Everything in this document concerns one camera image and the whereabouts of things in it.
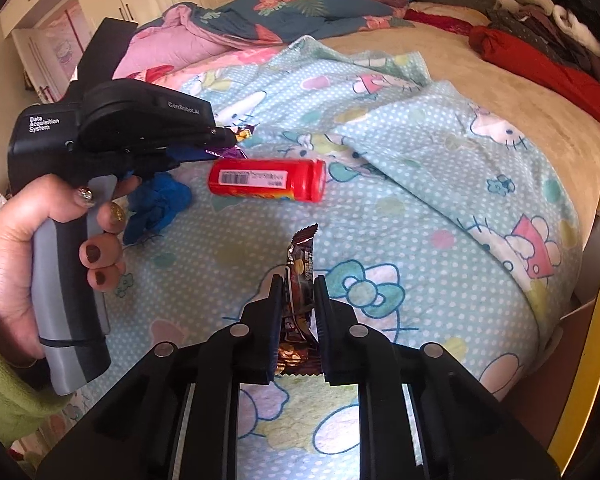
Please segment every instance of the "hand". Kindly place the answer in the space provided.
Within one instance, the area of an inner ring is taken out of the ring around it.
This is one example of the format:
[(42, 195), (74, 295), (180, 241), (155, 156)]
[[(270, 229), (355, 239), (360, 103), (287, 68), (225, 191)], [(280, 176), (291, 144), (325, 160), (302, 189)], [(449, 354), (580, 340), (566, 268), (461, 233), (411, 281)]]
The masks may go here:
[[(114, 197), (130, 193), (139, 183), (138, 177), (119, 182)], [(90, 205), (60, 178), (45, 175), (0, 210), (0, 353), (13, 365), (29, 365), (44, 357), (31, 304), (31, 237), (47, 218), (69, 222), (84, 215)], [(116, 237), (125, 227), (125, 214), (108, 202), (98, 211), (98, 223), (105, 233), (85, 241), (79, 256), (89, 269), (89, 284), (105, 292), (113, 290), (125, 272)]]

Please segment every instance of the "green sleeve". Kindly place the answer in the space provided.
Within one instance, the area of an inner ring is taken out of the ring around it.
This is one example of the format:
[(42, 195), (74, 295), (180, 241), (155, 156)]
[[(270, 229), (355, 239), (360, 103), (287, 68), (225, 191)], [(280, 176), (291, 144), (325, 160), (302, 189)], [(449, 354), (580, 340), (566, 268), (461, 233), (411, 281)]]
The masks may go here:
[(59, 397), (50, 388), (37, 392), (24, 383), (0, 355), (0, 440), (14, 440), (36, 431), (49, 415), (57, 413), (69, 397)]

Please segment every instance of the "beige blanket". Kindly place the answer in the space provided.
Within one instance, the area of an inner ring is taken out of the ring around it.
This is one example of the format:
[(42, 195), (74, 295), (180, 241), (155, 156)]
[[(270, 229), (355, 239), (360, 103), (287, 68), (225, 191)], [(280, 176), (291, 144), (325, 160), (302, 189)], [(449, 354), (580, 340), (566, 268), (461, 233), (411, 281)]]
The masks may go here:
[(600, 124), (557, 93), (484, 62), (467, 38), (429, 25), (357, 32), (323, 43), (343, 54), (418, 51), (433, 79), (448, 79), (460, 93), (514, 124), (554, 166), (589, 238), (600, 195)]

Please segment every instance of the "yellow chair edge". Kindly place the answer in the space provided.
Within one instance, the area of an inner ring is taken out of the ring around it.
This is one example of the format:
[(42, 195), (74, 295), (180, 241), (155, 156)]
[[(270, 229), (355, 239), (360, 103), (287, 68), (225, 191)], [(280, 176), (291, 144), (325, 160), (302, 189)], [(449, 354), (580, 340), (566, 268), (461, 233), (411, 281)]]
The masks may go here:
[(594, 306), (576, 377), (562, 412), (554, 437), (549, 444), (553, 457), (563, 474), (576, 450), (589, 420), (600, 387), (600, 290)]

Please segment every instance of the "candy wrapper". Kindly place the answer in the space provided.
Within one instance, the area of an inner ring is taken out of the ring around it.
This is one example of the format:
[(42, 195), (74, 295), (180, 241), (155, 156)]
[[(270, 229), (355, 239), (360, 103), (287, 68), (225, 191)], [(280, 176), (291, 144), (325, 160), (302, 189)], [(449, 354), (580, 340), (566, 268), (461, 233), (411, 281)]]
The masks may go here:
[(314, 236), (318, 224), (298, 231), (288, 248), (285, 267), (287, 302), (278, 348), (279, 374), (319, 375), (318, 341), (309, 330), (314, 309)]
[[(242, 142), (253, 135), (255, 126), (245, 124), (243, 126), (227, 126), (227, 128), (235, 134), (236, 142)], [(205, 151), (220, 158), (247, 158), (242, 148), (237, 144), (230, 148), (209, 148)]]

